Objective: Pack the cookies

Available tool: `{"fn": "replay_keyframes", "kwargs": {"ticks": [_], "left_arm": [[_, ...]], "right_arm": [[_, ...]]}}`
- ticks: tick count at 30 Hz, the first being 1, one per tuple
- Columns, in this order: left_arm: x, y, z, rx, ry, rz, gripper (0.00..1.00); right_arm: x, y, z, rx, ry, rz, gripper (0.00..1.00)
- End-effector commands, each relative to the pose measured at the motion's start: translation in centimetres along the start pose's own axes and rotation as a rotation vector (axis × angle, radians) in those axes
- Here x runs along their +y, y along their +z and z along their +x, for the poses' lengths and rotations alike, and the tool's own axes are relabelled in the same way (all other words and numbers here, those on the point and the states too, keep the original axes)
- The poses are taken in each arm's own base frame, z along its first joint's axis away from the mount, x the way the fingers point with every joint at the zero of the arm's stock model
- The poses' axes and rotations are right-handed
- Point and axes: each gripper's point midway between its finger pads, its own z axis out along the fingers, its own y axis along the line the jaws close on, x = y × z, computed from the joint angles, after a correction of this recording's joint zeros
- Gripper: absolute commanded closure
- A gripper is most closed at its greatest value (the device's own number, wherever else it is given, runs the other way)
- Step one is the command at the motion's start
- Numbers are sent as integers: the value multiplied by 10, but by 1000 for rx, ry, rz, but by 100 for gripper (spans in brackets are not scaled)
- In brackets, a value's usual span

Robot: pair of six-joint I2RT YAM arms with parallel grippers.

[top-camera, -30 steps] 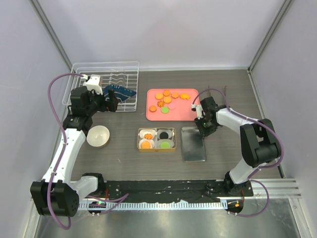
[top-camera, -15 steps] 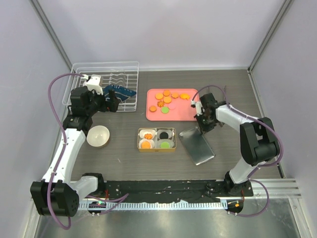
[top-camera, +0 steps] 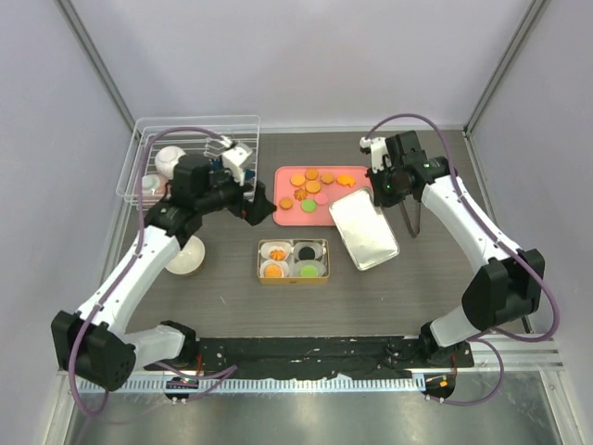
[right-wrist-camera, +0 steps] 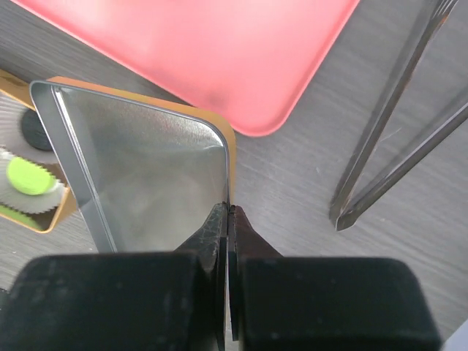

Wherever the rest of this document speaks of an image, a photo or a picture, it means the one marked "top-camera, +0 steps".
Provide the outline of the metal tongs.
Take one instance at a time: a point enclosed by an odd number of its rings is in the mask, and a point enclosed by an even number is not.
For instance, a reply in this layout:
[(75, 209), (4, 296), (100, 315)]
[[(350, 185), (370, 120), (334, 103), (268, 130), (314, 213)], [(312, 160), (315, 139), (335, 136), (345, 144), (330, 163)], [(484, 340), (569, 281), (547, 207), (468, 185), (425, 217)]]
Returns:
[(414, 219), (411, 218), (410, 213), (406, 207), (406, 202), (402, 201), (398, 204), (404, 223), (408, 233), (412, 239), (415, 239), (421, 232), (422, 221), (422, 203), (414, 201)]

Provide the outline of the silver tin lid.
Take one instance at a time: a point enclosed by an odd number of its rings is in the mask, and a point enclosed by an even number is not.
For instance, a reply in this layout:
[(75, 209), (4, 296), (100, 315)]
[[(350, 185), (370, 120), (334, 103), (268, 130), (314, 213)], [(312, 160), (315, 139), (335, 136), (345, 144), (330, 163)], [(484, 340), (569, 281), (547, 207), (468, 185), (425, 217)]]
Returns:
[(382, 209), (374, 206), (369, 187), (338, 199), (330, 205), (329, 213), (359, 271), (368, 271), (399, 254), (397, 238)]

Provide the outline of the black round cookie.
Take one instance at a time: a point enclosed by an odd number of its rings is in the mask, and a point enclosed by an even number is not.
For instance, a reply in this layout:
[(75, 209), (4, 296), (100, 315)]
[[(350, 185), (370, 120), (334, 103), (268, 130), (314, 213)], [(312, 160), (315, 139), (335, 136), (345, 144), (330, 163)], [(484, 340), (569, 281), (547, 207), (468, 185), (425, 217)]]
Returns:
[(298, 252), (298, 258), (301, 261), (314, 260), (316, 258), (316, 252), (312, 247), (303, 247)]

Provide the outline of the large orange round cookie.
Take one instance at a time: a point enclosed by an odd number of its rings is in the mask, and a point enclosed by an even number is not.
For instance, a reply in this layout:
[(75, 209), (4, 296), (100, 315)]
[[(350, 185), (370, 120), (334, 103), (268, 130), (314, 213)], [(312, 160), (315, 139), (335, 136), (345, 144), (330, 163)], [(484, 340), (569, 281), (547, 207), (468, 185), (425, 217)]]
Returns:
[(270, 263), (265, 266), (263, 270), (263, 276), (265, 278), (283, 278), (284, 270), (281, 265), (277, 263)]

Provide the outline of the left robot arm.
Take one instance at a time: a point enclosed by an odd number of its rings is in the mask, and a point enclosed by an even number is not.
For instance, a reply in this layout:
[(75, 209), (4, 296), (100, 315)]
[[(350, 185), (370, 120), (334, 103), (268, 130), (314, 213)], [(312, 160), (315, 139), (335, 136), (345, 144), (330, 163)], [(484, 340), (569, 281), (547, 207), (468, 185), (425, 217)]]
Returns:
[(130, 250), (106, 282), (74, 313), (60, 311), (51, 332), (60, 367), (107, 391), (119, 389), (132, 371), (156, 362), (190, 368), (196, 332), (166, 321), (129, 334), (132, 314), (158, 275), (201, 227), (204, 216), (228, 210), (250, 225), (276, 210), (262, 182), (246, 180), (251, 153), (243, 146), (215, 160), (183, 155), (166, 195), (142, 219)]

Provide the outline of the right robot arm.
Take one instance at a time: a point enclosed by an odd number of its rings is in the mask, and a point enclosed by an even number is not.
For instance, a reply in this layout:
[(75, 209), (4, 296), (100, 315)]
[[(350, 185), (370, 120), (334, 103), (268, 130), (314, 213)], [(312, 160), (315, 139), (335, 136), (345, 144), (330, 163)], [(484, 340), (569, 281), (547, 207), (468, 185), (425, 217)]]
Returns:
[(363, 137), (360, 150), (371, 158), (366, 175), (374, 203), (387, 208), (413, 197), (444, 224), (474, 272), (460, 305), (422, 326), (418, 352), (423, 362), (438, 366), (465, 340), (538, 309), (543, 256), (522, 249), (492, 223), (447, 158), (428, 157), (414, 131)]

